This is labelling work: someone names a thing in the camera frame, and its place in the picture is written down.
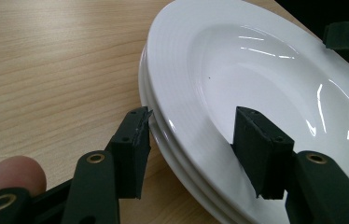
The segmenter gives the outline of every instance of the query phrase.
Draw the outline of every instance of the human finger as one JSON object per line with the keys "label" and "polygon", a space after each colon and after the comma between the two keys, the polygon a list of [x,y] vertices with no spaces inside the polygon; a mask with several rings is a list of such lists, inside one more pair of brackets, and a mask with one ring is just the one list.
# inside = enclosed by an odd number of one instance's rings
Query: human finger
{"label": "human finger", "polygon": [[46,190],[46,175],[37,161],[12,157],[0,162],[0,189],[5,188],[25,188],[33,197]]}

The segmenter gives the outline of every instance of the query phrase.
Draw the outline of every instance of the screw hole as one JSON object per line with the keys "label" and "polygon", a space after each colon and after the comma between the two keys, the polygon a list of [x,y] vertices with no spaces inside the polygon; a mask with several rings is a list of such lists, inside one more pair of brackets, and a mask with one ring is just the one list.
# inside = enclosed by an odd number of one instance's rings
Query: screw hole
{"label": "screw hole", "polygon": [[3,210],[12,205],[17,200],[15,194],[4,194],[0,196],[0,210]]}
{"label": "screw hole", "polygon": [[310,153],[310,154],[306,155],[306,157],[308,158],[309,161],[312,161],[314,163],[318,163],[318,164],[326,164],[327,163],[326,158],[324,158],[320,155],[317,155],[317,154]]}
{"label": "screw hole", "polygon": [[89,163],[99,163],[99,162],[101,162],[104,159],[105,159],[105,155],[104,154],[95,153],[95,154],[90,155],[87,158],[87,162],[89,162]]}
{"label": "screw hole", "polygon": [[285,138],[282,136],[277,136],[277,137],[275,137],[274,141],[275,142],[283,142],[283,141],[285,141]]}
{"label": "screw hole", "polygon": [[84,217],[79,221],[79,224],[94,224],[96,222],[96,218],[89,216],[89,217]]}

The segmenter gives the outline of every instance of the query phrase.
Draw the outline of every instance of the wood grain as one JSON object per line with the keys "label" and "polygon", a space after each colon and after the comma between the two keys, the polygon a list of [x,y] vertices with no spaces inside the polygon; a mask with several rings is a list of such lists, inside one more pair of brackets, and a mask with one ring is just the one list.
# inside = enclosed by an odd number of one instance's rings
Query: wood grain
{"label": "wood grain", "polygon": [[[36,159],[52,188],[81,155],[103,149],[140,106],[141,52],[169,2],[0,2],[0,161]],[[296,22],[272,0],[252,3]],[[122,223],[217,223],[151,142],[142,200],[120,201]]]}

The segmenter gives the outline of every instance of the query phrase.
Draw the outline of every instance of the stacked plates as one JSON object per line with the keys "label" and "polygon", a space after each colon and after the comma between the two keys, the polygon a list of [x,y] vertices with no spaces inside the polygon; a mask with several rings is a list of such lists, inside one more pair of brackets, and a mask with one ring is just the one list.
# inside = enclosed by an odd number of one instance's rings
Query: stacked plates
{"label": "stacked plates", "polygon": [[288,223],[256,198],[230,148],[235,108],[254,108],[349,175],[349,64],[320,40],[239,0],[177,0],[151,25],[139,69],[164,158],[223,223]]}

